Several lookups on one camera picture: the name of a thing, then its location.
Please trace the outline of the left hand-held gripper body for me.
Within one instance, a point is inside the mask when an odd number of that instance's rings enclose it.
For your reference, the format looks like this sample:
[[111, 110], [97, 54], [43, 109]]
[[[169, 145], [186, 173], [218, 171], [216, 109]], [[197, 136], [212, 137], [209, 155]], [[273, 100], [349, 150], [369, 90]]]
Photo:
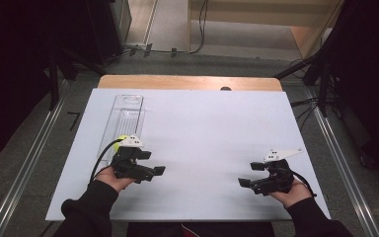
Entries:
[[134, 179], [137, 184], [140, 184], [142, 181], [150, 182], [153, 179], [155, 176], [154, 168], [137, 164], [141, 151], [143, 151], [141, 149], [141, 142], [134, 135], [129, 135], [122, 142], [111, 162], [111, 167], [114, 169], [114, 174], [118, 179]]

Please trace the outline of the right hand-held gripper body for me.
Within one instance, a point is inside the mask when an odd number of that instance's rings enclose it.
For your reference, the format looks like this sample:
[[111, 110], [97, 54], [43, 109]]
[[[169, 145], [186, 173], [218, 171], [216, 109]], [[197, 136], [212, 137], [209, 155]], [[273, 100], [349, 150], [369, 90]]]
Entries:
[[289, 168], [287, 158], [302, 152], [301, 149], [270, 150], [260, 163], [265, 164], [264, 171], [268, 171], [267, 178], [251, 181], [250, 188], [256, 195], [267, 196], [270, 193], [288, 193], [294, 180], [294, 172]]

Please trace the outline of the yellow tennis ball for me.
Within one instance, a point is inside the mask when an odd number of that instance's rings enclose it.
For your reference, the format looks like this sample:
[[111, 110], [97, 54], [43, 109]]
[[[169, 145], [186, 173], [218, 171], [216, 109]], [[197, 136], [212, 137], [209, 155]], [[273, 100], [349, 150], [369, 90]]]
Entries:
[[116, 140], [117, 142], [114, 144], [114, 152], [117, 152], [122, 145], [122, 142], [127, 139], [128, 135], [121, 135]]

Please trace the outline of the clear plastic tray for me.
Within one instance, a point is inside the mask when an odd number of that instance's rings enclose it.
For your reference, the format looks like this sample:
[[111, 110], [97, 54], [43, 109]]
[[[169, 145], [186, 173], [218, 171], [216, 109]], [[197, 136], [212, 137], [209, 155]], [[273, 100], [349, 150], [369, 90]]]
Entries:
[[117, 95], [103, 133], [98, 154], [122, 135], [141, 136], [144, 122], [144, 97], [140, 95]]

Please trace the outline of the person's left hand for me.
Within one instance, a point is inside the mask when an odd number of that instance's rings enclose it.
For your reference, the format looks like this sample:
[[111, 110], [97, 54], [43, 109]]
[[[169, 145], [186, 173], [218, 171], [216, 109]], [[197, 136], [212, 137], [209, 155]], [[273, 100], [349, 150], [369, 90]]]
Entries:
[[109, 166], [101, 170], [97, 176], [96, 180], [101, 181], [109, 186], [111, 186], [116, 192], [120, 193], [122, 190], [127, 188], [130, 184], [134, 183], [134, 179], [121, 178], [118, 179], [114, 174], [114, 169]]

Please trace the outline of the person's right hand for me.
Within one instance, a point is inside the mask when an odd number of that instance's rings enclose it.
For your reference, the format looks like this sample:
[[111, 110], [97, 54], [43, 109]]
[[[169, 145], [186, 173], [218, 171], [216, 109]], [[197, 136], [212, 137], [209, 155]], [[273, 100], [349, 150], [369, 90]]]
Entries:
[[298, 180], [293, 181], [291, 190], [287, 194], [274, 192], [270, 193], [270, 195], [281, 202], [285, 208], [289, 208], [291, 205], [312, 196], [307, 187]]

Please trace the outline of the white board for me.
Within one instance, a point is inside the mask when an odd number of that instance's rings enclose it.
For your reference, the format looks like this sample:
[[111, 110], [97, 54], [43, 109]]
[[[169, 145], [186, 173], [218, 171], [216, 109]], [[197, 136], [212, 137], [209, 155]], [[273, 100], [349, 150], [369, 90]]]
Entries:
[[283, 220], [272, 197], [240, 186], [262, 179], [254, 171], [269, 151], [291, 150], [288, 163], [326, 202], [287, 96], [283, 92], [142, 90], [140, 138], [149, 167], [162, 176], [133, 184], [119, 195], [111, 217], [123, 221]]

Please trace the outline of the wooden table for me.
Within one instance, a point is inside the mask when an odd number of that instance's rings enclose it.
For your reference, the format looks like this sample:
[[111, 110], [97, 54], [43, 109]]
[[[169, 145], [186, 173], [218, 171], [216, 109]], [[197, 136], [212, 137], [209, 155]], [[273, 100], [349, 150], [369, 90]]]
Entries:
[[160, 89], [160, 90], [220, 90], [281, 92], [276, 78], [183, 76], [183, 75], [105, 75], [99, 88]]

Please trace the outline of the black stand legs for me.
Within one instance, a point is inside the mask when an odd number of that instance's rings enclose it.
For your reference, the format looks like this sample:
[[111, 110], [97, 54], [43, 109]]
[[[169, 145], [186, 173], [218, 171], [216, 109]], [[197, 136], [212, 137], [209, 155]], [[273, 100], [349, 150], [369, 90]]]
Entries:
[[100, 76], [106, 75], [107, 72], [101, 67], [87, 60], [78, 53], [66, 48], [54, 48], [49, 52], [48, 58], [48, 79], [50, 92], [49, 109], [53, 111], [60, 101], [59, 84], [57, 72], [60, 71], [67, 80], [75, 80], [78, 70], [74, 67], [76, 61]]
[[319, 49], [310, 57], [301, 59], [298, 63], [295, 63], [287, 69], [275, 74], [274, 78], [280, 80], [305, 67], [307, 67], [307, 71], [302, 78], [303, 84], [305, 86], [313, 86], [317, 81], [320, 81], [318, 108], [321, 114], [326, 117], [326, 99], [330, 79], [330, 63], [327, 59], [327, 54], [323, 49]]

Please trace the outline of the black cabinet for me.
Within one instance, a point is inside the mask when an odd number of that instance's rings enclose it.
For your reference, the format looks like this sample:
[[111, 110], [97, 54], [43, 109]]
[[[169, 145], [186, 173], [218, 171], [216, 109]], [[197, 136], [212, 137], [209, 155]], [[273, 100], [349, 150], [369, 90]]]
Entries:
[[123, 53], [132, 22], [128, 0], [84, 0], [90, 59], [99, 64]]

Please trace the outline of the dark curtain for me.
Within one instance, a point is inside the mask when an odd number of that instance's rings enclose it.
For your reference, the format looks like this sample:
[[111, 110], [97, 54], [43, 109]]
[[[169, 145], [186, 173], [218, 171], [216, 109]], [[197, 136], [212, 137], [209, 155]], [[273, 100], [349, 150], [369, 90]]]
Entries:
[[49, 91], [37, 0], [0, 0], [0, 152]]
[[379, 168], [379, 0], [344, 0], [328, 43], [342, 119], [363, 165]]

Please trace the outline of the light wooden shelf unit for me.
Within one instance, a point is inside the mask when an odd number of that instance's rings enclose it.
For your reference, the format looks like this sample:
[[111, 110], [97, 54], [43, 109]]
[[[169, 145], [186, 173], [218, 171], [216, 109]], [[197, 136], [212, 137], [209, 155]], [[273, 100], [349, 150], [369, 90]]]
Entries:
[[288, 26], [303, 58], [311, 56], [332, 28], [344, 0], [208, 0], [213, 22]]

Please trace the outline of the metal floor rail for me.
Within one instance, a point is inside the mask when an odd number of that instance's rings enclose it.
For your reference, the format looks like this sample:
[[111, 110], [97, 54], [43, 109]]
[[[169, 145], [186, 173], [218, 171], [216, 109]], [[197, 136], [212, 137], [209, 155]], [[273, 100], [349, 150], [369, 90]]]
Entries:
[[54, 109], [47, 113], [46, 118], [38, 131], [38, 135], [36, 136], [34, 143], [16, 176], [15, 181], [0, 205], [0, 237], [3, 236], [6, 227], [22, 197], [30, 176], [37, 164], [38, 158], [48, 140], [63, 105], [64, 99], [60, 99], [56, 103]]
[[353, 176], [352, 169], [347, 162], [330, 120], [325, 118], [319, 109], [316, 109], [313, 115], [329, 148], [337, 177], [341, 182], [341, 190], [344, 191], [344, 195], [336, 197], [335, 201], [344, 205], [345, 213], [342, 213], [341, 209], [338, 208], [333, 211], [333, 215], [348, 225], [350, 231], [359, 237], [379, 237], [378, 223], [358, 181]]

